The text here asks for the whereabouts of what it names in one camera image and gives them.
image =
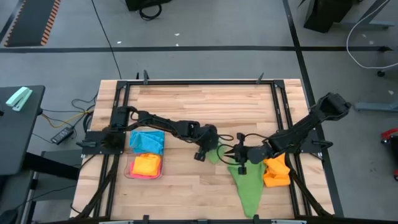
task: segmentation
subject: blue cloth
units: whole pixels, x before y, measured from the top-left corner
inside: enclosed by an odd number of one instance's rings
[[[130,147],[135,153],[154,153],[163,155],[163,131],[133,131],[130,138]]]

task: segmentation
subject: concrete floor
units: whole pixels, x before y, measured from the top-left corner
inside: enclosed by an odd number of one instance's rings
[[[345,20],[358,20],[374,0],[354,7]],[[0,27],[6,23],[17,0],[0,1]],[[347,30],[332,28],[327,34],[304,29],[307,5],[289,0],[301,46],[344,46]],[[146,22],[128,12],[123,0],[95,0],[99,16],[113,47],[269,45],[293,46],[280,0],[173,0],[164,5],[160,19]],[[391,1],[377,19],[395,21],[398,1]],[[389,30],[354,32],[352,46],[398,45],[398,27]],[[45,48],[107,47],[90,0],[62,1],[50,40]],[[302,78],[294,51],[204,51],[204,52],[117,52],[125,79],[134,79],[146,69],[155,78]],[[397,55],[388,52],[354,52],[366,65],[388,65]],[[346,52],[304,52],[315,99],[329,91],[348,101],[397,99],[398,72],[384,78],[374,70],[357,66]],[[91,99],[102,79],[118,79],[111,53],[0,54],[0,86],[45,85],[42,107],[72,109],[74,98]],[[70,114],[48,113],[57,119]],[[398,183],[392,177],[397,166],[382,146],[380,133],[398,126],[394,113],[356,112],[341,122],[323,125],[326,139],[335,145],[330,157],[346,217],[398,220]],[[50,129],[38,118],[34,133],[46,139],[59,130]],[[83,139],[78,126],[77,140]],[[54,146],[32,137],[29,151],[77,149],[74,140]],[[38,222],[68,218],[71,201],[40,202],[34,219]]]

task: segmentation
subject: black desk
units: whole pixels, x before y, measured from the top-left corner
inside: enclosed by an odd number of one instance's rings
[[[44,86],[27,86],[33,90],[21,111],[13,111],[6,101],[20,88],[0,88],[0,175],[14,175],[22,168],[75,180],[79,170],[59,162],[26,152],[36,117],[42,113],[40,105]]]

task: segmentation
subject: orange towel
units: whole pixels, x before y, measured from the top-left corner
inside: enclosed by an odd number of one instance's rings
[[[155,176],[158,174],[159,165],[161,162],[160,155],[153,153],[145,153],[136,157],[133,174]]]
[[[285,165],[285,154],[275,159],[264,159],[267,165],[266,173],[262,176],[267,187],[279,187],[290,184],[290,169]]]

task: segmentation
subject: green towel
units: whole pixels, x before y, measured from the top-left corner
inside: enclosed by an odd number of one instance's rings
[[[220,156],[224,156],[224,147],[219,149]],[[212,163],[216,164],[220,159],[217,156],[216,150],[207,152],[206,158]],[[253,218],[256,214],[261,200],[262,188],[264,181],[262,176],[266,170],[266,165],[263,162],[259,164],[252,164],[250,161],[245,163],[246,175],[238,174],[239,166],[228,166],[228,170],[235,181],[238,195],[242,202],[242,207],[245,216]]]

